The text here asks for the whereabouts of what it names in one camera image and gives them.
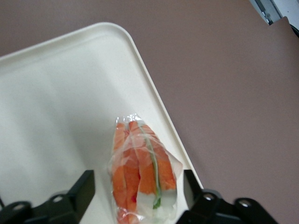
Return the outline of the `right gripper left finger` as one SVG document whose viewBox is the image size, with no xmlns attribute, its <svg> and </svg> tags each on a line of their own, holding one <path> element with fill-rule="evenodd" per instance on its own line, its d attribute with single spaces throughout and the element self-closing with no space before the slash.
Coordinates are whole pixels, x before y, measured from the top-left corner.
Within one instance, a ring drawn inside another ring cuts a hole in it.
<svg viewBox="0 0 299 224">
<path fill-rule="evenodd" d="M 2 224 L 79 224 L 95 195 L 93 170 L 86 170 L 65 194 L 56 194 L 37 207 L 17 201 L 2 207 Z"/>
</svg>

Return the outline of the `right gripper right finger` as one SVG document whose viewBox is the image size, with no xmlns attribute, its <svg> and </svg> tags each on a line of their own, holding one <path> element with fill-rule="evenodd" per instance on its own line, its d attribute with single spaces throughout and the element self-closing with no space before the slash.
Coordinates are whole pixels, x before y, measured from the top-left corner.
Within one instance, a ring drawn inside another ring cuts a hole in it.
<svg viewBox="0 0 299 224">
<path fill-rule="evenodd" d="M 226 202 L 219 192 L 200 187 L 192 170 L 184 171 L 184 196 L 188 209 L 178 224 L 276 224 L 277 221 L 256 200 L 237 198 Z"/>
</svg>

